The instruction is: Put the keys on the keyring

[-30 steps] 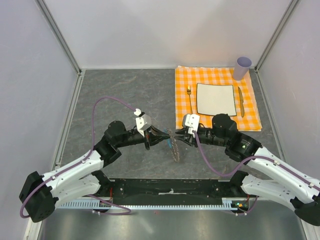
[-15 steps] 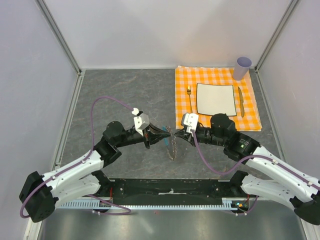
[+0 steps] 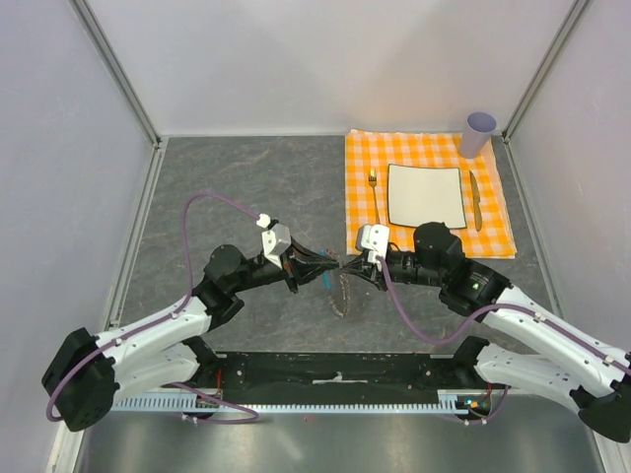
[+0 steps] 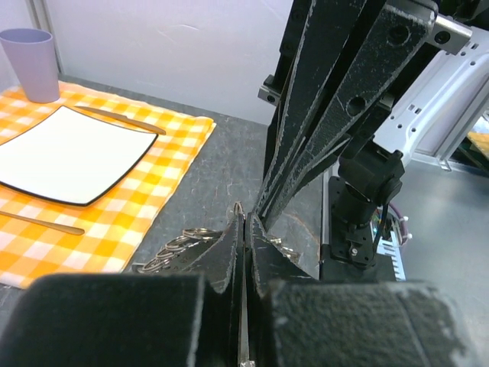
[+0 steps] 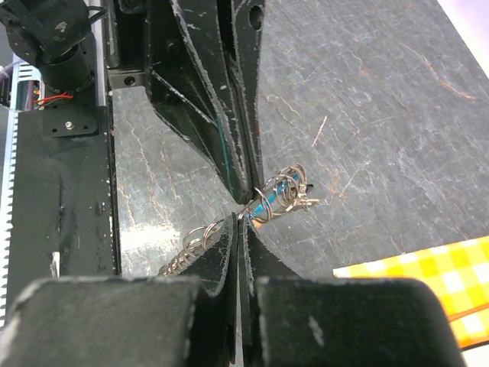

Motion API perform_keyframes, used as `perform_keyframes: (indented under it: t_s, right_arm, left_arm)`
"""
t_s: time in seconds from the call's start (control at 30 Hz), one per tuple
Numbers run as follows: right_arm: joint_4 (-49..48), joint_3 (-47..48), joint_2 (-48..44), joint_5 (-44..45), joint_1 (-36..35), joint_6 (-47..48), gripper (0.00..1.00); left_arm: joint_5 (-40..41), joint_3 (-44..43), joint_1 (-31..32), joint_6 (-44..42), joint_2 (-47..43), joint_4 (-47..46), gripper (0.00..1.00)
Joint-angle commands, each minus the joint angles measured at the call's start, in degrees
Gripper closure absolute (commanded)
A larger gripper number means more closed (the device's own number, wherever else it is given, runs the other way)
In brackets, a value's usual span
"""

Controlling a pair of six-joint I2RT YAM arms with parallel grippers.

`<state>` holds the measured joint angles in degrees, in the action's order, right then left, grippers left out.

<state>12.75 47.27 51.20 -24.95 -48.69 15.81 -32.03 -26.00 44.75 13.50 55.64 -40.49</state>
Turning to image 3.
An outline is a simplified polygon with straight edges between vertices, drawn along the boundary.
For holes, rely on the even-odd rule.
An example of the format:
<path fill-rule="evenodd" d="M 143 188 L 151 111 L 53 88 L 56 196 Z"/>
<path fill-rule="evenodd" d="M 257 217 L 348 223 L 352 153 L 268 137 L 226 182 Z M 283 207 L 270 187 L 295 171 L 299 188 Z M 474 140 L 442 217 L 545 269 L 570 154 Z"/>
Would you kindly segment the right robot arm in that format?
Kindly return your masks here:
<path fill-rule="evenodd" d="M 439 288 L 440 301 L 464 318 L 458 333 L 478 322 L 533 349 L 518 355 L 473 337 L 452 362 L 454 381 L 466 388 L 484 380 L 554 401 L 590 429 L 616 442 L 630 440 L 630 354 L 586 334 L 532 300 L 508 278 L 465 256 L 461 240 L 443 223 L 419 226 L 414 248 L 391 248 L 389 229 L 365 225 L 359 255 L 343 272 L 389 293 L 403 320 L 409 318 L 395 284 Z"/>

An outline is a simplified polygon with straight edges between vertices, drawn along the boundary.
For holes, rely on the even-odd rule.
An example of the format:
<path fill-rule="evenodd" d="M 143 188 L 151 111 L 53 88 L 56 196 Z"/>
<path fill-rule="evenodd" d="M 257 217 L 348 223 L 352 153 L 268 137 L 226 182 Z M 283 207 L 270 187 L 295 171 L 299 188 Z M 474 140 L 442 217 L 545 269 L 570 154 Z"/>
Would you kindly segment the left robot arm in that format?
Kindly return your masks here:
<path fill-rule="evenodd" d="M 201 281 L 177 302 L 117 329 L 91 334 L 79 328 L 65 337 L 41 379 L 47 420 L 81 432 L 116 402 L 150 389 L 208 386 L 218 359 L 202 337 L 244 307 L 241 292 L 275 283 L 297 292 L 338 266 L 331 256 L 269 233 L 252 258 L 231 244 L 217 247 Z"/>

